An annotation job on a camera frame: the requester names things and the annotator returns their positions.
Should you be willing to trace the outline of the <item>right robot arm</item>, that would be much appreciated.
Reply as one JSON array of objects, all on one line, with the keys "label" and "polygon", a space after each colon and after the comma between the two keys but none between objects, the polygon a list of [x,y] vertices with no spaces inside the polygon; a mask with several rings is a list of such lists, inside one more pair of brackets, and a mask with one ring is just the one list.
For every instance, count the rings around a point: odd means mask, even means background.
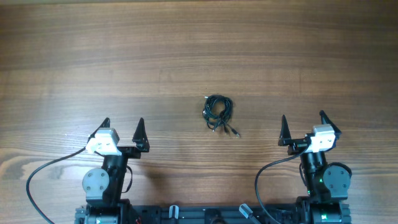
[{"label": "right robot arm", "polygon": [[278,145],[287,146],[287,154],[299,156],[300,175],[307,196],[298,197],[293,214],[294,223],[351,223],[348,199],[352,170],[340,162],[327,162],[325,154],[336,147],[341,131],[320,111],[321,124],[303,138],[291,137],[288,122],[282,117]]}]

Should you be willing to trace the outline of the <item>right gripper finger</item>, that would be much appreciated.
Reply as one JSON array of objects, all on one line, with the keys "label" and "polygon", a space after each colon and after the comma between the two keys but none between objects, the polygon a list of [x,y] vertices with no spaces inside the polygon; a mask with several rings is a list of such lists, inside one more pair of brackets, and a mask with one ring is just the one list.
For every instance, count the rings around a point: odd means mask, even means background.
[{"label": "right gripper finger", "polygon": [[292,138],[290,135],[289,125],[285,115],[283,114],[281,119],[281,130],[280,130],[278,145],[288,146],[291,144],[292,144]]},{"label": "right gripper finger", "polygon": [[319,112],[319,115],[321,117],[322,124],[329,124],[333,128],[336,136],[341,135],[341,130],[329,119],[323,110]]}]

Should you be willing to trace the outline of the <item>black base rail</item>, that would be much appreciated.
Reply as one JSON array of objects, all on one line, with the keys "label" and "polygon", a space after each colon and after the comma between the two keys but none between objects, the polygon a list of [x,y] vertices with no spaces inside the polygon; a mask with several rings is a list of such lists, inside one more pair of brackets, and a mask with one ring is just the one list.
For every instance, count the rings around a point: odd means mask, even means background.
[{"label": "black base rail", "polygon": [[342,223],[352,222],[347,204],[299,205],[271,204],[249,207],[246,204],[222,207],[133,206],[122,214],[88,207],[76,209],[75,223]]}]

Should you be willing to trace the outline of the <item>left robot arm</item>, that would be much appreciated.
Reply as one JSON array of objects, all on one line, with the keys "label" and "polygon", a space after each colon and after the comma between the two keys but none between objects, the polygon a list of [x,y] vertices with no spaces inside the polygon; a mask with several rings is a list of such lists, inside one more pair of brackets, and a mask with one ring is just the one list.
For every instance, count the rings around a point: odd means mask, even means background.
[{"label": "left robot arm", "polygon": [[150,145],[146,134],[144,119],[140,119],[132,137],[133,146],[118,146],[117,131],[110,126],[106,118],[91,134],[86,150],[91,154],[103,157],[100,168],[89,170],[82,187],[86,194],[86,206],[76,209],[75,223],[141,223],[141,216],[135,211],[128,199],[121,194],[126,172],[131,170],[127,165],[129,159],[140,159],[143,152],[149,152]]}]

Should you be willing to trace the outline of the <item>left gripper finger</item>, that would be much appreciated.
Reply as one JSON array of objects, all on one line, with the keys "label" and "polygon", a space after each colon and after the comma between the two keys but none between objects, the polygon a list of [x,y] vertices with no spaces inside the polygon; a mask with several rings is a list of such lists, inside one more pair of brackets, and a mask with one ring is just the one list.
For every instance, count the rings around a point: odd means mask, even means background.
[{"label": "left gripper finger", "polygon": [[100,124],[100,126],[89,135],[88,140],[90,140],[91,138],[94,138],[95,134],[97,133],[97,131],[100,128],[109,128],[110,127],[110,119],[109,118],[105,118],[104,121]]},{"label": "left gripper finger", "polygon": [[132,137],[132,142],[136,144],[136,147],[141,152],[149,152],[150,144],[146,134],[144,118],[140,118]]}]

